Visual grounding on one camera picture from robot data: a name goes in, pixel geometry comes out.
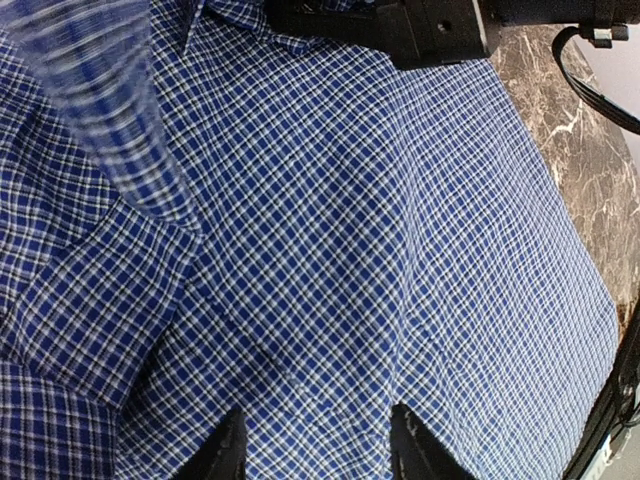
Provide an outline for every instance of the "shirt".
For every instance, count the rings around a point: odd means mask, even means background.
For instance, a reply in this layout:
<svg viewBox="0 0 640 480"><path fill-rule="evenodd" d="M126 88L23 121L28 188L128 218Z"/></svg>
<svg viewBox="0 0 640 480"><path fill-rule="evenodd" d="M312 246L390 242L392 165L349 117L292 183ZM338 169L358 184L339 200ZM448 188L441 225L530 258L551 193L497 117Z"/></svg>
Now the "shirt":
<svg viewBox="0 0 640 480"><path fill-rule="evenodd" d="M168 478L239 406L249 478L388 478L399 401L477 477L561 475L615 308L488 63L257 0L0 19L3 477Z"/></svg>

